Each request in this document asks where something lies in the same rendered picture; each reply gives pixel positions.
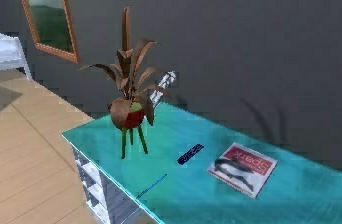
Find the brown plant in red pot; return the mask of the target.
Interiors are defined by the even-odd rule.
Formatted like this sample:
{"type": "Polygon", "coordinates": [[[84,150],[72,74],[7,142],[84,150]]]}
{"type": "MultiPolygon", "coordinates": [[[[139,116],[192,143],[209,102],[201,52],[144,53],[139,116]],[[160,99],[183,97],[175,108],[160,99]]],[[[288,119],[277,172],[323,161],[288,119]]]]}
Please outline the brown plant in red pot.
{"type": "Polygon", "coordinates": [[[148,92],[158,90],[169,96],[169,92],[156,84],[151,84],[141,89],[144,81],[162,69],[147,67],[141,75],[138,75],[139,68],[148,50],[157,41],[148,38],[141,38],[134,48],[131,47],[130,32],[130,5],[127,5],[122,12],[122,47],[117,50],[117,63],[114,64],[91,64],[81,67],[81,70],[95,67],[105,72],[115,83],[117,90],[123,96],[114,99],[109,105],[110,117],[114,126],[122,133],[121,158],[126,155],[126,137],[130,137],[130,144],[133,144],[133,130],[137,129],[139,139],[145,154],[148,154],[148,147],[144,137],[141,124],[144,118],[150,125],[154,123],[154,107],[148,92]]]}

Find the thin blue pen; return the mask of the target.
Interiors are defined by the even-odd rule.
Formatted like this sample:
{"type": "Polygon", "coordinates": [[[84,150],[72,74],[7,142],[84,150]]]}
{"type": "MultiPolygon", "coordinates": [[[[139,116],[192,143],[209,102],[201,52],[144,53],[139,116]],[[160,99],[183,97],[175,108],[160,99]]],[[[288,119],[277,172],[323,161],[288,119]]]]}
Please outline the thin blue pen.
{"type": "Polygon", "coordinates": [[[147,193],[149,190],[151,190],[154,186],[156,186],[159,182],[161,182],[168,174],[165,173],[164,175],[162,175],[160,178],[158,178],[155,182],[153,182],[152,184],[150,184],[148,187],[146,187],[143,191],[141,191],[138,195],[137,195],[137,199],[139,199],[140,197],[142,197],[145,193],[147,193]]]}

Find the teal topped white desk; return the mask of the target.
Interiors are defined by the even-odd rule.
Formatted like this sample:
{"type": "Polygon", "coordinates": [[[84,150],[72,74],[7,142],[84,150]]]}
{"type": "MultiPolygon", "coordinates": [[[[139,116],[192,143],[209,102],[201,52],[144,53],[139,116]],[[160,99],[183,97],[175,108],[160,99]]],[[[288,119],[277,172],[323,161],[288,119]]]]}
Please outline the teal topped white desk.
{"type": "Polygon", "coordinates": [[[161,224],[342,224],[342,173],[252,139],[167,103],[142,125],[148,147],[126,143],[105,116],[64,132],[64,137],[161,224]],[[256,199],[211,175],[207,168],[232,143],[278,161],[256,199]],[[185,164],[177,159],[204,146],[185,164]],[[137,195],[162,175],[151,190],[137,195]]]}

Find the dark blue remote control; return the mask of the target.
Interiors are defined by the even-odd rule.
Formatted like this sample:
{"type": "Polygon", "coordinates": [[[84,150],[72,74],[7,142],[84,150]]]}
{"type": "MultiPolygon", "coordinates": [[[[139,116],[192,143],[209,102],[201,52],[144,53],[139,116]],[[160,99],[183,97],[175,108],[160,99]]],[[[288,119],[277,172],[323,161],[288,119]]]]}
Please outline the dark blue remote control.
{"type": "Polygon", "coordinates": [[[194,155],[196,155],[201,149],[203,149],[204,146],[201,144],[196,144],[192,148],[190,148],[187,152],[185,152],[182,156],[180,156],[177,159],[177,162],[180,165],[185,164],[190,158],[192,158],[194,155]]]}

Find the red and white magazine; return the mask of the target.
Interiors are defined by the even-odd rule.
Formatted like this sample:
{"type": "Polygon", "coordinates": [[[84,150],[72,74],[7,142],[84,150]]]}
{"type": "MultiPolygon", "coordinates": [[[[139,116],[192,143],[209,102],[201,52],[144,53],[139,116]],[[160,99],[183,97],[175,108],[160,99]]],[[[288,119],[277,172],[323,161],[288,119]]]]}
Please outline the red and white magazine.
{"type": "Polygon", "coordinates": [[[215,178],[256,199],[278,161],[238,143],[233,143],[207,171],[215,178]]]}

